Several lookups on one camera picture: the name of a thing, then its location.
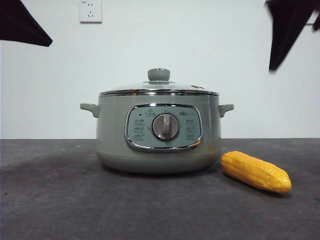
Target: pot lid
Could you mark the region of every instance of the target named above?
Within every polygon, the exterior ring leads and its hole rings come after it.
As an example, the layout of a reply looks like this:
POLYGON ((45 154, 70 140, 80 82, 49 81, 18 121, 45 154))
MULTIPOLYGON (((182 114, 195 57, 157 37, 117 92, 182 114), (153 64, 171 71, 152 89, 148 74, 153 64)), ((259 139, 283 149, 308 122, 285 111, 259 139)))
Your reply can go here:
POLYGON ((105 96, 110 94, 178 93, 219 96, 219 93, 209 91, 201 86, 169 81, 170 71, 168 69, 150 69, 148 71, 148 78, 149 81, 120 86, 109 91, 101 92, 99 95, 105 96))

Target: gray table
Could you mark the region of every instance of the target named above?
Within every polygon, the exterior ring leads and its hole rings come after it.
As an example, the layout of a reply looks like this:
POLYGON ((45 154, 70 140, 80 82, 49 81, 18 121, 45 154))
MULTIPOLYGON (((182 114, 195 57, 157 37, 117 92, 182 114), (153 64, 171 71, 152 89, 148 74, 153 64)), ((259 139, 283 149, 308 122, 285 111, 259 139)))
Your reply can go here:
POLYGON ((178 175, 103 167, 94 140, 1 141, 3 240, 318 240, 320 139, 224 139, 285 169, 292 192, 209 169, 178 175))

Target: corn cob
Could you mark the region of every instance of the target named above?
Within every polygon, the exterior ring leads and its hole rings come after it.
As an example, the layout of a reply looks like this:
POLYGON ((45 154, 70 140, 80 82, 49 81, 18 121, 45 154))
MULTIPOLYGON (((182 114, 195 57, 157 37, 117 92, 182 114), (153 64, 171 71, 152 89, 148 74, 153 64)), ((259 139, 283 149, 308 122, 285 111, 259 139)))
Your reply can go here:
POLYGON ((227 175, 257 189, 277 193, 291 191, 291 181, 286 171, 270 162, 243 152, 231 151, 222 155, 221 165, 227 175))

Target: lid knob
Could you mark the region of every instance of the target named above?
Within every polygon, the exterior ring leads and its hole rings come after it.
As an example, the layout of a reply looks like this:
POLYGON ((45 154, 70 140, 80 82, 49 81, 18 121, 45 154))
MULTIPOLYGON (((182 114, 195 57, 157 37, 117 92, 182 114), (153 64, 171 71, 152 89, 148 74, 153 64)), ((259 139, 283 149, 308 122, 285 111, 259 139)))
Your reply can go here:
POLYGON ((165 68, 153 68, 148 71, 150 81, 169 81, 170 71, 165 68))

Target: wall socket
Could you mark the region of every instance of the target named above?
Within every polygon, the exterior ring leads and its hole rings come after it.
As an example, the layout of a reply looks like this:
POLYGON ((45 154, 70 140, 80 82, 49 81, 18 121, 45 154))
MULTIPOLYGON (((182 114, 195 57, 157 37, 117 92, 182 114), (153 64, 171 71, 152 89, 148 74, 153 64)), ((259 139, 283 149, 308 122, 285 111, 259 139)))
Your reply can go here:
POLYGON ((81 0, 79 13, 82 24, 101 24, 102 0, 81 0))

